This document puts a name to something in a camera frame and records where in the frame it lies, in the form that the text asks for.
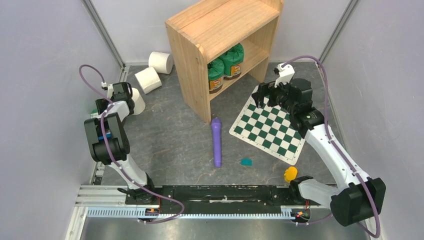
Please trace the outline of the green roll orange label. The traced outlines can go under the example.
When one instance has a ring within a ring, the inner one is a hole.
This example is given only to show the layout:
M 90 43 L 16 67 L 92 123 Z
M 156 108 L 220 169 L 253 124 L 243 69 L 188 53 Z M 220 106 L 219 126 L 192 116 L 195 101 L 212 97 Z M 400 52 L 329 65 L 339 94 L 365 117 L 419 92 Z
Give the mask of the green roll orange label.
M 218 57 L 224 64 L 223 77 L 225 80 L 237 78 L 241 74 L 244 55 L 244 47 L 238 43 Z

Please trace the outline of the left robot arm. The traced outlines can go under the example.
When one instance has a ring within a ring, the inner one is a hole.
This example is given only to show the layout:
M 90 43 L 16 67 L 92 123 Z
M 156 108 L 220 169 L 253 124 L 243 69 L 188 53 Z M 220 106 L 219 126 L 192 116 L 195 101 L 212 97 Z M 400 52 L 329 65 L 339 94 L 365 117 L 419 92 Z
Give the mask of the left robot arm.
M 127 183 L 128 204 L 151 204 L 157 190 L 149 175 L 141 170 L 130 155 L 130 143 L 124 120 L 134 114 L 133 89 L 128 82 L 112 84 L 112 95 L 95 101 L 98 115 L 84 121 L 88 148 L 95 162 L 114 169 Z

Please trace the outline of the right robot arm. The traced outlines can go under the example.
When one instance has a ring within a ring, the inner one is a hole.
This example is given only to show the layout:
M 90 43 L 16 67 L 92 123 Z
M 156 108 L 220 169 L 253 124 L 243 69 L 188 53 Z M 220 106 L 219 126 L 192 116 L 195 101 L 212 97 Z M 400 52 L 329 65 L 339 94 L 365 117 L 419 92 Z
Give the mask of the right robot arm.
M 289 199 L 295 204 L 311 200 L 326 207 L 344 227 L 377 219 L 385 183 L 379 177 L 371 178 L 340 146 L 324 115 L 313 107 L 312 94 L 308 80 L 295 78 L 289 83 L 261 83 L 251 95 L 257 108 L 279 106 L 289 114 L 293 128 L 318 153 L 336 182 L 332 187 L 311 176 L 298 177 L 290 181 Z

